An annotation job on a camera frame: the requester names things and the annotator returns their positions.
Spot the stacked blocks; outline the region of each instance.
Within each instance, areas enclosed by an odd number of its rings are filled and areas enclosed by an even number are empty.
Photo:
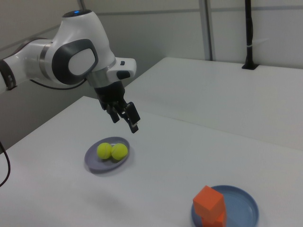
[[[221,193],[205,186],[193,202],[196,214],[202,218],[203,227],[226,226],[226,208]]]

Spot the purple plate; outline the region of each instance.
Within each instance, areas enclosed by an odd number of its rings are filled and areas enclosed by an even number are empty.
[[[101,143],[109,143],[112,146],[117,143],[123,143],[128,149],[128,154],[120,161],[114,160],[112,157],[109,159],[100,159],[97,156],[97,147]],[[97,143],[95,143],[93,146],[91,146],[85,154],[84,161],[87,167],[90,169],[90,171],[105,172],[115,169],[119,165],[123,164],[127,160],[129,154],[130,154],[130,146],[129,146],[129,142],[126,139],[123,139],[121,137],[109,137],[100,140]]]

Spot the orange block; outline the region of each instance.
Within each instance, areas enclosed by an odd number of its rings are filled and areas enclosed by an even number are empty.
[[[223,212],[213,224],[210,224],[209,222],[205,221],[202,218],[202,226],[203,227],[226,227],[226,219],[227,219],[226,212]]]
[[[193,199],[197,215],[210,224],[225,212],[224,197],[216,190],[205,186]]]

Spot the table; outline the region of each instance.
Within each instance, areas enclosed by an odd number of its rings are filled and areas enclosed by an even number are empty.
[[[139,131],[113,124],[83,97],[8,149],[12,171],[0,188],[3,227],[192,226],[193,197],[229,184],[259,205],[259,227],[301,226],[303,153],[139,111]],[[120,168],[94,175],[87,149],[121,136],[131,145]],[[6,171],[0,155],[0,173]]]
[[[303,70],[165,58],[126,87],[139,110],[303,150]]]

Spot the wall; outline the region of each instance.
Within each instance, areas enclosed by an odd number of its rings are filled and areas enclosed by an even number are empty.
[[[137,76],[165,57],[205,59],[198,0],[84,0],[99,16],[116,56],[134,58]]]
[[[210,0],[215,61],[244,63],[244,0]],[[253,0],[253,57],[262,65],[303,69],[303,2]]]
[[[76,0],[2,1],[0,59],[15,51],[30,36],[52,39],[61,16],[78,8]],[[3,146],[9,148],[82,96],[96,97],[87,82],[74,90],[55,91],[27,81],[1,93],[0,140]]]

